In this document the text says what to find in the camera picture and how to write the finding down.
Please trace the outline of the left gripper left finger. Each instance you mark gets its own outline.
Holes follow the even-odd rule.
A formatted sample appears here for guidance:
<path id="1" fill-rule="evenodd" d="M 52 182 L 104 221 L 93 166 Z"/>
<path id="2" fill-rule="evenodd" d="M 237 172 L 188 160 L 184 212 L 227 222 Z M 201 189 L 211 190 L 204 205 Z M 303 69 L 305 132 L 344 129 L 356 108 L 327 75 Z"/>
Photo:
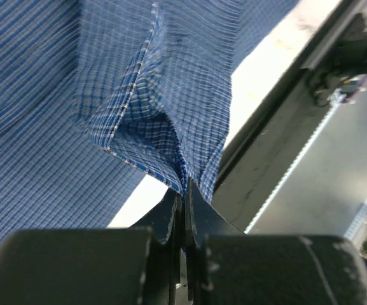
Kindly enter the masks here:
<path id="1" fill-rule="evenodd" d="M 127 229 L 17 231 L 0 245 L 0 304 L 174 304 L 182 200 Z"/>

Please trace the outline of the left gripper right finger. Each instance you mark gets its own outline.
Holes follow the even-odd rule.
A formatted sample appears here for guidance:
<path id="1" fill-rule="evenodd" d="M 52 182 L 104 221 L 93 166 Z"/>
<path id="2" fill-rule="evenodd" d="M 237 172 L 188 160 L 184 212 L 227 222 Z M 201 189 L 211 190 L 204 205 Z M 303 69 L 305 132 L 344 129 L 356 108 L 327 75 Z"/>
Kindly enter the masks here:
<path id="1" fill-rule="evenodd" d="M 367 265 L 331 235 L 246 235 L 189 182 L 184 199 L 193 304 L 367 304 Z"/>

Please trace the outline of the blue checkered long sleeve shirt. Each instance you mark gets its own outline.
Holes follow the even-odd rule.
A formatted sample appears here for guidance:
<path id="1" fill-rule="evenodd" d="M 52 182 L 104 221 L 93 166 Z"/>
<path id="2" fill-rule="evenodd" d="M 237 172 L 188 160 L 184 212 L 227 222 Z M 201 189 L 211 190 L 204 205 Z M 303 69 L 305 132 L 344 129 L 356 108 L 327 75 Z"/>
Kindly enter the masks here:
<path id="1" fill-rule="evenodd" d="M 231 76 L 295 1 L 0 1 L 0 243 L 104 228 L 150 175 L 210 202 Z"/>

